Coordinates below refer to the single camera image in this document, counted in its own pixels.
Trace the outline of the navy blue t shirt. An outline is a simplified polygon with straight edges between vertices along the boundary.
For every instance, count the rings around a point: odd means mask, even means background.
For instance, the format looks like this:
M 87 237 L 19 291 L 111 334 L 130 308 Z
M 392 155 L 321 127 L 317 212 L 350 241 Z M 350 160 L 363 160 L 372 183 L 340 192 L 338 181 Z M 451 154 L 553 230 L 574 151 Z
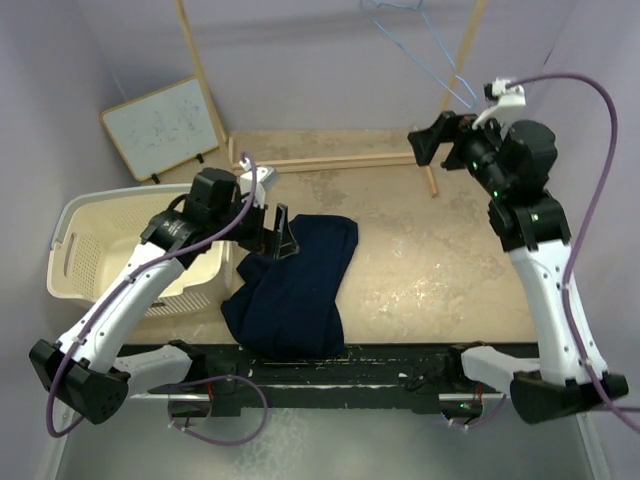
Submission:
M 299 252 L 285 259 L 249 254 L 244 284 L 221 306 L 234 340 L 272 360 L 323 359 L 344 350 L 336 297 L 358 246 L 358 224 L 336 215 L 297 215 Z

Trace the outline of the light blue wire hanger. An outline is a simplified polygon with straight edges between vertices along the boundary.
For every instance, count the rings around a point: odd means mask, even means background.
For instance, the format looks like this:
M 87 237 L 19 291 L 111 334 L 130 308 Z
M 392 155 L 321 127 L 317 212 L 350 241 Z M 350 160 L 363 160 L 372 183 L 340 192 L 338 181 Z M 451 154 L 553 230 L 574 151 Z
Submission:
M 426 1 L 363 1 L 357 2 L 359 11 L 404 55 L 406 55 L 422 72 L 431 77 L 446 93 L 461 103 L 467 109 L 473 109 L 477 105 L 478 97 L 474 88 L 462 75 L 461 68 L 456 65 L 451 51 L 447 48 L 438 29 L 434 26 L 427 11 Z M 432 43 L 437 49 L 436 59 L 430 55 L 420 53 L 413 48 L 392 29 L 388 28 L 383 17 L 386 14 L 400 13 L 410 15 L 418 19 L 425 27 L 430 37 L 428 43 Z M 445 80 L 437 69 L 437 60 L 441 57 L 448 67 L 452 80 Z

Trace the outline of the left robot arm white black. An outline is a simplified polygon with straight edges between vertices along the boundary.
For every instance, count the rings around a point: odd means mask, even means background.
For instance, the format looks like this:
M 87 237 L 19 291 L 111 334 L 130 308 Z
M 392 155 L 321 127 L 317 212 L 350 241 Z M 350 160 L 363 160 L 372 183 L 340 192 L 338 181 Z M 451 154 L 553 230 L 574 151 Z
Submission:
M 61 434 L 54 427 L 57 401 L 98 425 L 133 395 L 164 385 L 184 392 L 202 387 L 205 356 L 182 341 L 127 357 L 119 352 L 163 291 L 214 243 L 235 242 L 272 259 L 298 253 L 286 205 L 277 206 L 273 228 L 264 226 L 276 169 L 250 161 L 243 168 L 241 176 L 210 167 L 199 172 L 188 192 L 149 220 L 123 270 L 88 312 L 56 341 L 31 348 L 29 359 L 48 393 L 51 436 Z

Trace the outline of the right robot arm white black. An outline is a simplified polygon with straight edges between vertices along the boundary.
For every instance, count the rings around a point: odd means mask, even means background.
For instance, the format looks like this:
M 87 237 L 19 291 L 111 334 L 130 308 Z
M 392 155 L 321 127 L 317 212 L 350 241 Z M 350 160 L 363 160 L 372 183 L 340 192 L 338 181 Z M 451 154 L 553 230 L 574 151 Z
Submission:
M 568 270 L 568 221 L 545 188 L 558 155 L 555 134 L 532 120 L 503 130 L 494 119 L 477 127 L 476 118 L 446 111 L 407 139 L 420 167 L 431 163 L 441 145 L 450 145 L 442 168 L 468 171 L 488 193 L 489 223 L 523 285 L 539 356 L 512 357 L 484 342 L 456 346 L 444 369 L 446 383 L 456 391 L 484 383 L 507 395 L 530 425 L 626 396 L 626 377 L 610 371 L 591 335 Z

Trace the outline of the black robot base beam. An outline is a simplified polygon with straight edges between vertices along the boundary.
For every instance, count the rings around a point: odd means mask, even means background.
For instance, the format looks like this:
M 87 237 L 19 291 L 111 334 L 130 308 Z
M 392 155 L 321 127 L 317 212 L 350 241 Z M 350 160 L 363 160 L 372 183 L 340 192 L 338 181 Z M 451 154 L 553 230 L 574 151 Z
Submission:
M 453 371 L 446 344 L 351 344 L 322 360 L 269 360 L 238 345 L 195 348 L 195 370 L 163 380 L 151 394 L 172 396 L 172 413 L 202 412 L 189 399 L 208 400 L 211 415 L 245 408 L 399 409 L 473 422 L 485 411 L 487 386 Z

